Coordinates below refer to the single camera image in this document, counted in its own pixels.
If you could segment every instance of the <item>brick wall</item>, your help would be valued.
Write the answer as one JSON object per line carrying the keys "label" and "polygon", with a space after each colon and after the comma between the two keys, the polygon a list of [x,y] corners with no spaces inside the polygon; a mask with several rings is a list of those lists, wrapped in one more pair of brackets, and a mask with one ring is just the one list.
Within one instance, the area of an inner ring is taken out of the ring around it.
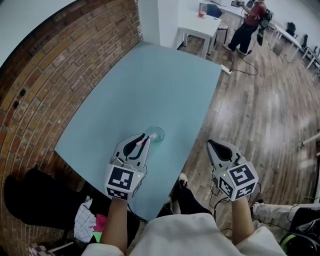
{"label": "brick wall", "polygon": [[77,189],[83,180],[54,153],[68,122],[102,77],[139,41],[136,0],[78,0],[55,13],[17,46],[0,68],[1,245],[26,254],[30,243],[62,230],[29,226],[5,207],[8,175],[35,165]]}

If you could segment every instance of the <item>forearm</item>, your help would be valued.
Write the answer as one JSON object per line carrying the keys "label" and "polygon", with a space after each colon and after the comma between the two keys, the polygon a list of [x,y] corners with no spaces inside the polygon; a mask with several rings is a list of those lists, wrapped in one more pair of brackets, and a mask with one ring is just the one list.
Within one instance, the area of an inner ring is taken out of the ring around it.
{"label": "forearm", "polygon": [[254,232],[250,208],[246,197],[232,202],[232,243],[239,244]]}
{"label": "forearm", "polygon": [[126,254],[128,246],[127,201],[112,199],[100,243],[118,247]]}
{"label": "forearm", "polygon": [[255,16],[255,14],[252,12],[252,10],[250,8],[248,8],[247,6],[242,5],[242,8],[246,11],[247,14]]}

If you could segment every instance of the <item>pink object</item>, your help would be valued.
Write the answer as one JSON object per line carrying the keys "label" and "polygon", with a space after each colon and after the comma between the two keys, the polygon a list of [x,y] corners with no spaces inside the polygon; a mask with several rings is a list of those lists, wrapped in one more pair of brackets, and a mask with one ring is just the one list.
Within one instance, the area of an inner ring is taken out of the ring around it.
{"label": "pink object", "polygon": [[107,217],[102,214],[97,214],[96,220],[95,220],[95,226],[93,227],[93,230],[95,232],[103,232],[106,223],[107,223]]}
{"label": "pink object", "polygon": [[[154,133],[154,134],[150,135],[149,137],[150,137],[150,139],[155,139],[157,137],[157,135]],[[142,143],[144,143],[144,141],[145,141],[145,139],[142,139],[142,140],[138,141],[135,145],[137,147],[140,147],[142,145]]]}

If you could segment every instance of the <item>white sleeve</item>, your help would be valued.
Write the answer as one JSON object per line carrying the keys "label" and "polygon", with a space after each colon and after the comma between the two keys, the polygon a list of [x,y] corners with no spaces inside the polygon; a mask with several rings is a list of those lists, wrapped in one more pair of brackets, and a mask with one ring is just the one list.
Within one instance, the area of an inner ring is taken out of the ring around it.
{"label": "white sleeve", "polygon": [[119,248],[103,244],[103,243],[91,243],[89,244],[81,256],[125,256]]}
{"label": "white sleeve", "polygon": [[266,228],[258,228],[247,239],[237,244],[236,248],[246,256],[285,256],[274,235]]}

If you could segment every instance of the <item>person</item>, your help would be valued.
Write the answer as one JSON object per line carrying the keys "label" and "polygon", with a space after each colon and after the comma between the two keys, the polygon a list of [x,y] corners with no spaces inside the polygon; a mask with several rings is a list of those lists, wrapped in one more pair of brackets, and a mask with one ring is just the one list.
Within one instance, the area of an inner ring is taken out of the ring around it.
{"label": "person", "polygon": [[260,20],[267,14],[267,7],[265,0],[256,0],[252,9],[245,5],[241,5],[241,7],[248,13],[248,16],[234,33],[231,42],[224,44],[223,47],[229,51],[237,50],[239,53],[247,55],[251,36],[258,29]]}
{"label": "person", "polygon": [[[201,206],[188,189],[185,174],[179,176],[177,198],[181,214],[150,221],[130,256],[284,256],[272,233],[254,231],[246,197],[232,202],[232,241],[218,229],[212,213]],[[87,246],[82,256],[124,256],[127,253],[127,202],[113,198],[100,243]]]}
{"label": "person", "polygon": [[320,203],[296,204],[296,205],[278,205],[264,204],[262,200],[255,203],[251,208],[251,215],[255,219],[254,229],[265,226],[259,221],[260,218],[270,218],[277,220],[278,226],[268,226],[267,228],[273,234],[278,243],[288,234],[292,220],[300,208],[309,208],[316,211],[320,210]]}

